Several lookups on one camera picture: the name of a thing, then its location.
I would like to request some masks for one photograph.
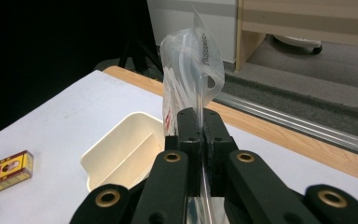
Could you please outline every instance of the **metal rail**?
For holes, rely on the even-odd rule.
[[[214,98],[214,101],[219,104],[240,110],[241,112],[282,125],[283,127],[287,127],[291,130],[321,139],[335,146],[346,148],[347,150],[358,154],[358,136],[349,133],[343,133],[331,128],[324,127],[320,124],[296,118],[224,92],[219,92],[219,94],[217,94],[217,96]]]

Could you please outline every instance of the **white bin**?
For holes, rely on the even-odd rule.
[[[129,114],[81,157],[89,191],[104,184],[132,188],[164,150],[162,121],[143,112]]]

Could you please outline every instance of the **yellow box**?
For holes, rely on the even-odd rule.
[[[34,156],[24,150],[0,160],[0,191],[32,177]]]

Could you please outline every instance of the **clear plastic sheet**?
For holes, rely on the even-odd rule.
[[[193,26],[167,35],[160,46],[164,69],[165,135],[177,135],[176,115],[180,110],[189,107],[194,108],[197,123],[202,130],[202,108],[222,90],[225,82],[219,48],[197,10],[194,11]],[[200,197],[188,199],[187,223],[216,223],[217,219],[221,219],[218,223],[224,223],[222,200],[211,198],[203,164],[200,187]],[[218,204],[217,210],[213,210],[213,204]]]

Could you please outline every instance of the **clear plastic bag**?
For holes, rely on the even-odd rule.
[[[202,128],[202,108],[222,90],[225,72],[219,48],[196,10],[193,27],[167,35],[160,53],[165,135],[176,134],[176,115],[189,107],[194,108]]]

